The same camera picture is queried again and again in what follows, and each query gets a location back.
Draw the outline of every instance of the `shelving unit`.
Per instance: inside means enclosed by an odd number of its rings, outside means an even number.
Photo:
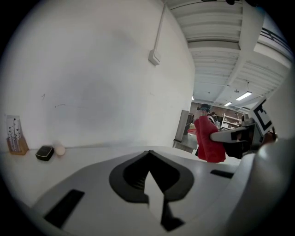
[[[225,129],[225,130],[231,130],[231,129],[235,129],[235,128],[238,128],[238,127],[239,127],[239,124],[235,124],[235,123],[229,122],[229,121],[227,121],[227,120],[224,120],[224,118],[229,118],[229,119],[232,119],[232,120],[235,120],[235,121],[240,121],[240,120],[237,119],[237,118],[230,117],[230,116],[227,116],[226,114],[223,114],[222,123],[221,123],[221,128],[222,128],[222,129]],[[224,127],[224,124],[225,124],[225,123],[230,124],[230,125],[231,125],[231,128],[229,128],[229,127]]]

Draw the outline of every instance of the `electrical box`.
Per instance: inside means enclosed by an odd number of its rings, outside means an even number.
[[[156,49],[153,49],[149,52],[148,60],[154,65],[159,65],[161,60],[161,55],[157,52]]]

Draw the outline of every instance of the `white wall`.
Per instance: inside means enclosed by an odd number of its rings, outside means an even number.
[[[55,140],[66,147],[171,146],[181,110],[190,108],[195,66],[168,9],[161,64],[148,61],[162,7],[160,0],[40,5],[2,63],[1,150],[6,115],[20,116],[30,149]]]

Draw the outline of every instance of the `black slot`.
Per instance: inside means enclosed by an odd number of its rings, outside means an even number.
[[[83,195],[84,192],[74,189],[71,190],[47,213],[44,219],[54,226],[61,228]]]
[[[219,171],[219,170],[212,170],[210,172],[213,175],[218,175],[224,178],[231,179],[234,176],[234,173],[226,172],[226,171]]]
[[[168,203],[183,199],[193,186],[194,176],[188,168],[154,151],[145,151],[116,166],[110,173],[109,183],[125,201],[148,204],[148,196],[144,193],[148,172],[164,194],[162,226],[171,231],[183,225],[185,222],[173,216]]]

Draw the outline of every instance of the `egg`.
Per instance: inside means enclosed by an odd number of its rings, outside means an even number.
[[[56,145],[56,146],[54,147],[54,151],[55,151],[55,153],[56,153],[58,156],[62,156],[62,155],[65,154],[65,147],[64,147],[63,145],[61,145],[61,144]]]

